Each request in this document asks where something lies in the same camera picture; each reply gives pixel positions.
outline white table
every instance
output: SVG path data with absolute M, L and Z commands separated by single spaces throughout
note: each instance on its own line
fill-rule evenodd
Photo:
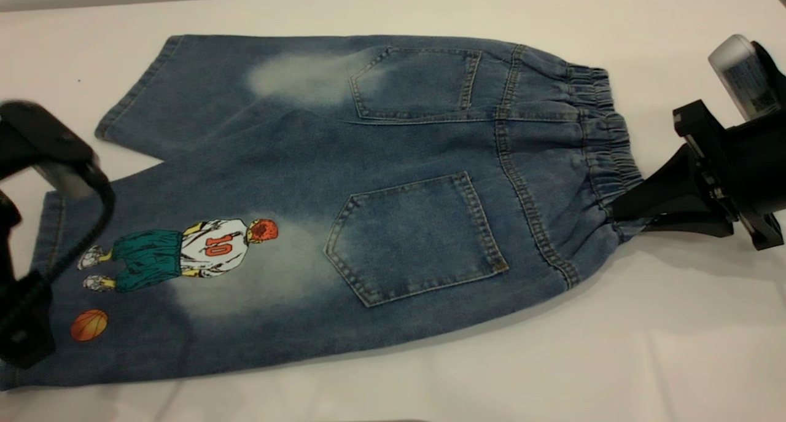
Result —
M 707 56 L 733 33 L 786 69 L 777 0 L 206 0 L 0 14 L 0 100 L 31 98 L 84 137 L 110 178 L 155 160 L 102 143 L 99 118 L 177 33 L 374 33 L 522 42 L 611 72 L 649 175 L 682 140 L 671 111 L 702 98 L 741 123 Z M 32 254 L 43 179 L 6 179 Z M 786 420 L 786 248 L 642 235 L 590 282 L 472 329 L 256 372 L 0 395 L 0 420 Z

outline white jersey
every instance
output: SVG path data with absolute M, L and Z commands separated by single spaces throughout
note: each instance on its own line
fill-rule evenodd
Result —
M 180 268 L 200 270 L 200 276 L 222 275 L 239 266 L 248 250 L 246 225 L 239 219 L 214 219 L 183 236 Z

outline blue denim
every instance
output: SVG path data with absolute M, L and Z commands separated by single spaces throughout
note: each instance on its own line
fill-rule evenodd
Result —
M 96 134 L 165 161 L 113 183 L 100 248 L 53 286 L 56 353 L 4 365 L 4 389 L 191 377 L 451 332 L 575 287 L 641 229 L 609 216 L 640 174 L 606 72 L 510 42 L 174 36 Z M 49 193 L 33 266 L 99 210 Z M 181 275 L 119 288 L 120 273 L 172 254 L 130 271 L 112 259 L 153 230 L 182 235 Z M 78 319 L 95 309 L 102 331 L 100 313 Z

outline back pocket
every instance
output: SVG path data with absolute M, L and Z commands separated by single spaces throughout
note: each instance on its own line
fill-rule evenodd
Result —
M 466 172 L 351 195 L 325 254 L 366 307 L 508 269 Z
M 357 116 L 409 120 L 468 109 L 480 50 L 388 47 L 350 77 Z

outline black cable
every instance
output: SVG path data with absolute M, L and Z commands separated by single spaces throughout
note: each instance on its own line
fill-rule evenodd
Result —
M 85 182 L 87 182 L 90 187 L 93 187 L 101 198 L 101 203 L 103 204 L 101 217 L 98 218 L 98 221 L 96 221 L 96 224 L 90 229 L 87 235 L 73 246 L 68 253 L 48 268 L 41 276 L 39 282 L 37 282 L 25 296 L 21 297 L 17 304 L 0 319 L 0 335 L 8 332 L 9 327 L 14 321 L 20 318 L 23 313 L 27 313 L 30 310 L 39 296 L 45 292 L 45 289 L 60 277 L 65 269 L 75 262 L 77 257 L 86 251 L 90 243 L 95 241 L 101 232 L 104 232 L 110 219 L 112 219 L 112 215 L 115 212 L 115 192 L 112 191 L 112 187 L 109 185 L 109 179 L 107 179 L 106 175 L 97 168 L 91 168 L 90 172 L 84 175 L 84 178 Z

